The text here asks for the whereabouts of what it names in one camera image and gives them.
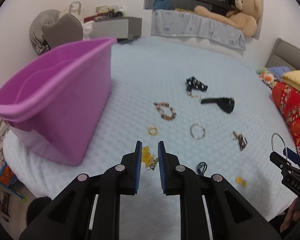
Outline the blue pillow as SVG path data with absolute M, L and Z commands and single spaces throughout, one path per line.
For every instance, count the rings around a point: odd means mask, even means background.
M 270 67 L 268 71 L 273 74 L 279 82 L 281 82 L 281 76 L 287 72 L 290 72 L 290 69 L 287 66 L 280 67 Z

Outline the white tote bag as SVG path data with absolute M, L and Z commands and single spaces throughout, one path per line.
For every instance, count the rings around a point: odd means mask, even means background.
M 81 16 L 83 14 L 83 7 L 80 1 L 72 2 L 68 7 L 64 9 L 64 13 Z

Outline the toy truck on desk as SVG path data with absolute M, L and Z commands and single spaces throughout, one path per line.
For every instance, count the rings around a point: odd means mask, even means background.
M 116 11 L 114 9 L 109 9 L 109 11 L 106 13 L 107 18 L 122 18 L 124 16 L 124 13 L 121 11 Z

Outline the grey desk drawer unit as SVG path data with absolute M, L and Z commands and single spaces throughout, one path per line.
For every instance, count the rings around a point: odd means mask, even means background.
M 91 21 L 90 38 L 113 37 L 117 40 L 133 40 L 142 34 L 142 18 L 120 17 Z

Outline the black wrist watch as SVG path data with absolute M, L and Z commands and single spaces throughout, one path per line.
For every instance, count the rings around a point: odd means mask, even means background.
M 201 104 L 215 103 L 225 113 L 232 113 L 235 107 L 235 101 L 233 98 L 205 98 L 200 101 Z

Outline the small yellow charm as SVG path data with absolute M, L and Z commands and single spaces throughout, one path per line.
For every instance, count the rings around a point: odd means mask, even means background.
M 241 185 L 242 187 L 246 187 L 247 186 L 247 181 L 244 180 L 242 177 L 237 176 L 236 177 L 236 183 Z

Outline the light blue bed blanket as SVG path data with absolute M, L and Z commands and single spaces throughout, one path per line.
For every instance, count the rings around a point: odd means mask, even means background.
M 4 155 L 18 179 L 37 197 L 56 197 L 77 175 L 102 174 L 133 152 L 137 141 L 157 153 L 159 141 L 180 163 L 207 176 L 221 174 L 266 219 L 285 210 L 295 195 L 270 162 L 272 149 L 294 147 L 287 125 L 256 67 L 219 53 L 157 39 L 116 44 L 111 56 L 111 94 L 89 148 L 78 166 L 30 152 L 9 132 Z M 233 98 L 232 113 L 205 98 Z M 190 135 L 192 124 L 205 138 Z M 240 176 L 247 181 L 236 183 Z

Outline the purple plastic tub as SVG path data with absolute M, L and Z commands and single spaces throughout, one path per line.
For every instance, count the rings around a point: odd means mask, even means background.
M 77 41 L 37 57 L 0 88 L 0 119 L 30 151 L 79 165 L 110 95 L 115 42 Z

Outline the blue patterned window blanket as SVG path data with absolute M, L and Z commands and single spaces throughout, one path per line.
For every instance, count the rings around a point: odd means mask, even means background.
M 241 30 L 189 12 L 152 11 L 151 35 L 204 38 L 232 49 L 246 50 L 245 36 Z

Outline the grey upholstered headboard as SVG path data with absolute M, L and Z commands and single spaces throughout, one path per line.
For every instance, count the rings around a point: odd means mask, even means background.
M 266 63 L 266 68 L 270 67 L 288 67 L 291 71 L 300 70 L 300 49 L 278 38 Z

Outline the grey chair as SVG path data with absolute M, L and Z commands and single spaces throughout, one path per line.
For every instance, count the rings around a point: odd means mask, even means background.
M 43 38 L 51 49 L 66 43 L 82 41 L 81 22 L 71 14 L 63 15 L 58 21 L 42 26 Z

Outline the red floral quilt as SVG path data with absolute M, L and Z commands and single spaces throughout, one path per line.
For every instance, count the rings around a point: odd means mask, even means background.
M 272 89 L 272 98 L 285 119 L 300 155 L 300 92 L 284 82 Z

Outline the small plush toy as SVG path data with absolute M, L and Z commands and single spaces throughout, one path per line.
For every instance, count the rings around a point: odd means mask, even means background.
M 271 73 L 266 67 L 260 67 L 256 70 L 259 78 L 272 90 L 277 84 L 277 77 Z

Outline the large tan teddy bear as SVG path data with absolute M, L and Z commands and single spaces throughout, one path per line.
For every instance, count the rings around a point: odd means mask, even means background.
M 257 21 L 262 12 L 261 0 L 235 0 L 235 7 L 238 9 L 238 13 L 229 17 L 210 12 L 200 5 L 195 7 L 194 13 L 239 29 L 247 37 L 254 36 L 257 30 Z

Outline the orange blue laundry basket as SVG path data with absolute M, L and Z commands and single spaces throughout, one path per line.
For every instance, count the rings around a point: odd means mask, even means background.
M 0 185 L 5 188 L 8 193 L 19 197 L 23 202 L 26 202 L 27 199 L 19 194 L 13 188 L 13 184 L 18 180 L 17 176 L 13 173 L 10 167 L 7 165 L 6 162 L 0 166 Z

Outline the yellow folded blanket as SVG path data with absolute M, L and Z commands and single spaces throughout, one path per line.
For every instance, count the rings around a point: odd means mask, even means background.
M 281 80 L 300 91 L 300 70 L 286 72 L 281 76 Z

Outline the blue plush toy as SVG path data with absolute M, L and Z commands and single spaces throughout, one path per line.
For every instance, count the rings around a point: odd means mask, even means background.
M 169 10 L 171 0 L 154 0 L 153 10 Z

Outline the white plastic bag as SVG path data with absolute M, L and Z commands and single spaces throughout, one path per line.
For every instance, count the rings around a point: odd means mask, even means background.
M 83 28 L 83 40 L 89 40 L 90 35 L 93 33 L 94 21 L 85 22 L 82 24 Z

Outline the grey garment on chair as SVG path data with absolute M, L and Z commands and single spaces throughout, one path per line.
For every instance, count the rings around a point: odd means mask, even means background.
M 29 37 L 32 46 L 38 55 L 47 51 L 48 45 L 43 37 L 42 26 L 51 25 L 59 20 L 59 10 L 50 9 L 40 12 L 32 21 L 29 29 Z

